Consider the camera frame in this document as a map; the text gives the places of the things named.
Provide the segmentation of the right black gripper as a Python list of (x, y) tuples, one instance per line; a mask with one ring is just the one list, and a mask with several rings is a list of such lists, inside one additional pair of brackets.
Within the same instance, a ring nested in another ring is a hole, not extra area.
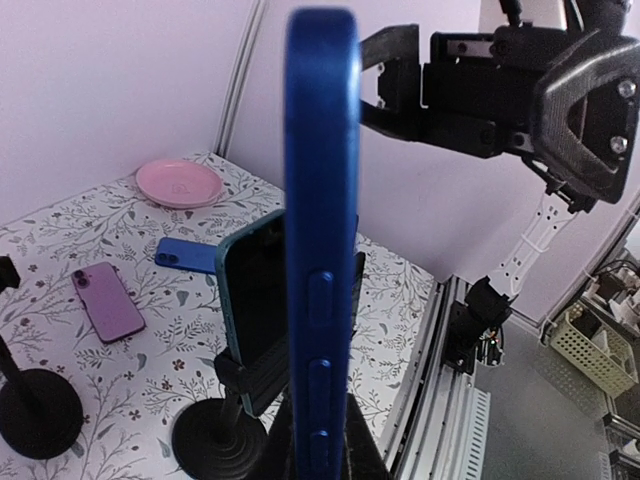
[(361, 68), (381, 68), (378, 106), (360, 101), (362, 126), (383, 136), (487, 159), (534, 152), (534, 87), (550, 60), (549, 30), (499, 27), (441, 33), (420, 60), (419, 25), (385, 27), (360, 42)]

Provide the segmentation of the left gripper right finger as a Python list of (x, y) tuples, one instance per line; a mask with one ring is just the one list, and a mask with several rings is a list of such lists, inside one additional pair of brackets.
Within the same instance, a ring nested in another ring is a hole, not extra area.
[(387, 480), (386, 465), (378, 451), (355, 396), (347, 395), (344, 436), (344, 478)]

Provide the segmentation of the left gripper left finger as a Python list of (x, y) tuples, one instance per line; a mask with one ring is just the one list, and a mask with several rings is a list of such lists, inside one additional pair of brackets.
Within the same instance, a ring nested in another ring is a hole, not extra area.
[(260, 479), (289, 479), (293, 457), (293, 413), (288, 395), (283, 397), (269, 432), (262, 457)]

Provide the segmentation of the black phone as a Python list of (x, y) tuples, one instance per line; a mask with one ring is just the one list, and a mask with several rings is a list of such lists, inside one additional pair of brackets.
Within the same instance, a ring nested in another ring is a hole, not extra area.
[(352, 300), (352, 310), (351, 310), (352, 334), (351, 336), (354, 336), (356, 332), (356, 319), (358, 314), (358, 306), (359, 306), (359, 300), (360, 300), (360, 292), (361, 292), (361, 285), (362, 285), (363, 274), (364, 274), (365, 261), (366, 261), (366, 254), (364, 252), (358, 252), (355, 255), (355, 276), (354, 276), (352, 290), (351, 290), (351, 300)]
[(352, 335), (360, 48), (353, 14), (305, 7), (288, 21), (284, 71), (287, 312), (295, 463), (341, 475)]

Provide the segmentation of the teal green phone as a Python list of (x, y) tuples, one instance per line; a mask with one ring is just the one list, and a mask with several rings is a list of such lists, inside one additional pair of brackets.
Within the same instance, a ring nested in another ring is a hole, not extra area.
[(233, 360), (260, 369), (257, 388), (241, 395), (248, 415), (258, 418), (270, 406), (277, 385), (274, 367), (264, 358), (286, 344), (285, 211), (275, 210), (224, 238), (217, 246), (215, 270)]

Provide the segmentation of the blue phone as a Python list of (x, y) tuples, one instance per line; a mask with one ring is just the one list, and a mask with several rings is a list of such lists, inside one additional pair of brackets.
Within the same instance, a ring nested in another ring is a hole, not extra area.
[(216, 250), (214, 245), (164, 237), (158, 243), (154, 261), (167, 268), (215, 274)]

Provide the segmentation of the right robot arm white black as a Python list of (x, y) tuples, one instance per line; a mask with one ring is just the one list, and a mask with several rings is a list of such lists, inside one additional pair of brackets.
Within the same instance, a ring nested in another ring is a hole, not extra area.
[(598, 202), (623, 194), (639, 123), (639, 43), (624, 36), (625, 1), (567, 1), (563, 29), (500, 5), (492, 33), (436, 33), (419, 59), (415, 24), (384, 28), (361, 44), (362, 65), (381, 68), (379, 105), (363, 124), (387, 137), (488, 159), (520, 157), (545, 183), (509, 256), (453, 304), (443, 360), (471, 370), (484, 333), (511, 315), (535, 262), (554, 237)]

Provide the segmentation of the black round-base clamp stand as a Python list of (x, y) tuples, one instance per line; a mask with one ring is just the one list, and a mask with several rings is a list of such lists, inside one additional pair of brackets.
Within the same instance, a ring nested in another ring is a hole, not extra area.
[(176, 462), (193, 479), (244, 479), (267, 442), (260, 415), (289, 381), (288, 345), (282, 338), (249, 366), (225, 349), (214, 359), (222, 398), (197, 401), (172, 427)]

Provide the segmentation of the pink phone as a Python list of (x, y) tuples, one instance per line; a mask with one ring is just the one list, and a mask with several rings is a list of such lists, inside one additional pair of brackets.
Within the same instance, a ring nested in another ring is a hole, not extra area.
[(145, 329), (143, 316), (110, 263), (76, 270), (71, 279), (102, 343), (112, 344)]

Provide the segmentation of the floral table mat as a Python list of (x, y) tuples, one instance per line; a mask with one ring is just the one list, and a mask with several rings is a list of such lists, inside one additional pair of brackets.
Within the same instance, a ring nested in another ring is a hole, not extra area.
[[(21, 368), (42, 367), (78, 392), (84, 426), (62, 456), (31, 461), (1, 450), (5, 479), (177, 479), (170, 448), (176, 414), (223, 393), (214, 359), (226, 344), (214, 276), (162, 268), (160, 239), (217, 243), (277, 208), (282, 192), (232, 163), (201, 155), (223, 180), (218, 203), (170, 210), (133, 178), (101, 185), (6, 224), (1, 251), (21, 278), (1, 297), (1, 334)], [(111, 263), (145, 319), (143, 332), (100, 342), (72, 273)]]

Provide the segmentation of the pink plate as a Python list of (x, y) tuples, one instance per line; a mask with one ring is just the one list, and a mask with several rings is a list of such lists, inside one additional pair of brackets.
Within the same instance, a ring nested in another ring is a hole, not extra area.
[(214, 170), (187, 160), (149, 162), (137, 170), (135, 181), (146, 198), (174, 209), (210, 205), (223, 189), (223, 181)]

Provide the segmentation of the green plastic basket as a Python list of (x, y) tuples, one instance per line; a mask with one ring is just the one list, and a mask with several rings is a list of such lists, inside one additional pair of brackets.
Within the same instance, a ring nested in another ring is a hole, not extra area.
[(542, 336), (571, 365), (611, 398), (639, 384), (631, 342), (612, 318), (589, 300), (579, 299), (545, 324)]

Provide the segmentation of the front aluminium rail frame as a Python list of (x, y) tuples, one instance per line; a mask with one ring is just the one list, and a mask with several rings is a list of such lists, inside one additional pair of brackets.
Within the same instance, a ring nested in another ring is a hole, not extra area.
[(491, 395), (474, 374), (442, 362), (453, 305), (469, 284), (457, 277), (431, 288), (409, 366), (378, 441), (395, 479), (479, 479), (489, 430)]

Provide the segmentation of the right aluminium corner post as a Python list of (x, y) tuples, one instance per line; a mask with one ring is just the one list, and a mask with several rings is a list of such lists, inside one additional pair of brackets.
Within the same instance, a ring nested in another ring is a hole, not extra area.
[(245, 22), (239, 49), (231, 70), (221, 112), (218, 133), (215, 142), (213, 143), (212, 151), (221, 157), (226, 157), (229, 152), (237, 114), (248, 77), (250, 63), (268, 4), (269, 2), (265, 0), (255, 0), (251, 2), (249, 15)]

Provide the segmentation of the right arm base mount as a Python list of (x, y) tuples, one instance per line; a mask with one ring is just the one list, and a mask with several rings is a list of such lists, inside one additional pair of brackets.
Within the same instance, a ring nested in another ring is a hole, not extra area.
[(507, 320), (512, 302), (492, 286), (488, 276), (476, 281), (464, 301), (451, 306), (443, 362), (456, 372), (471, 375), (481, 336)]

